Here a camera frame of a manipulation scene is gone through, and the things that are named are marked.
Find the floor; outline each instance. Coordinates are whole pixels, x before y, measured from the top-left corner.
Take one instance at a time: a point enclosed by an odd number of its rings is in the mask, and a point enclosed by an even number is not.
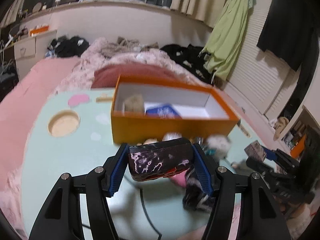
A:
[[[273,141],[275,130],[269,125],[268,119],[262,115],[257,108],[231,83],[225,82],[221,88],[244,112],[248,117],[250,126],[254,129],[257,135],[261,138],[267,148],[280,149],[286,153],[290,153],[289,148],[286,147],[282,141]]]

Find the black cable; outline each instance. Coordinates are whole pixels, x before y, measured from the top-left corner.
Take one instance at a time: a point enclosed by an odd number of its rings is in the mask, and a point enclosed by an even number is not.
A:
[[[149,217],[149,215],[148,215],[148,213],[147,213],[146,206],[144,205],[143,190],[142,190],[142,188],[140,188],[140,199],[141,199],[141,205],[142,205],[142,208],[143,208],[143,212],[144,212],[144,214],[145,214],[145,216],[146,216],[146,218],[147,218],[150,226],[152,227],[152,229],[159,235],[158,240],[160,240],[161,237],[162,237],[162,234],[161,234],[161,233],[158,231],[158,229],[156,229],[156,227],[153,225],[153,223],[152,223],[152,221],[151,221],[151,219],[150,219],[150,217]]]
[[[84,228],[88,228],[88,229],[91,230],[91,228],[90,228],[88,225],[86,225],[86,224],[82,224],[82,226],[83,226]]]
[[[143,189],[138,187],[137,185],[135,185],[132,181],[130,181],[126,176],[124,176],[124,178],[127,180],[127,182],[129,182],[129,184],[131,184],[133,187],[135,187],[136,189],[138,189],[140,191],[140,200],[141,200],[141,205],[142,205],[142,208],[143,208],[143,212],[150,224],[150,226],[152,227],[152,229],[158,234],[158,240],[161,240],[161,237],[162,237],[162,234],[158,231],[158,229],[156,229],[156,227],[154,226],[154,224],[152,223],[149,215],[148,215],[148,212],[147,212],[147,209],[146,209],[146,206],[144,204],[144,200],[143,200]],[[91,230],[91,228],[86,225],[86,224],[82,224],[82,226],[84,228],[88,228]]]

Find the closet door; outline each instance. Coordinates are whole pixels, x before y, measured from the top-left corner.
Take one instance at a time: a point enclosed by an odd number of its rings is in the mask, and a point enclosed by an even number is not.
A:
[[[269,109],[266,111],[265,116],[269,119],[278,118],[289,101],[294,89],[297,86],[300,68],[297,71],[290,69],[287,78],[285,79],[276,99],[272,102]]]
[[[249,12],[247,30],[238,61],[228,81],[265,114],[276,98],[290,67],[270,51],[256,45],[267,18],[272,0],[257,0]]]

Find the pink blanket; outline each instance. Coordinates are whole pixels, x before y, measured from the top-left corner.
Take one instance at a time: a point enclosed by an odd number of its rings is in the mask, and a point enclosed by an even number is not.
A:
[[[47,97],[79,62],[77,57],[41,60],[0,104],[0,208],[11,223],[19,223],[12,224],[16,230],[24,227],[16,217],[20,205],[12,205],[12,196],[20,193],[19,173],[28,133]]]

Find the round hole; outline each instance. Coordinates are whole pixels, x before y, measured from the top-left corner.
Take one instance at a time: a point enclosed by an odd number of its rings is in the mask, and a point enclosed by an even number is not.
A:
[[[50,119],[48,131],[53,137],[63,137],[76,131],[79,123],[80,117],[75,111],[63,110]]]

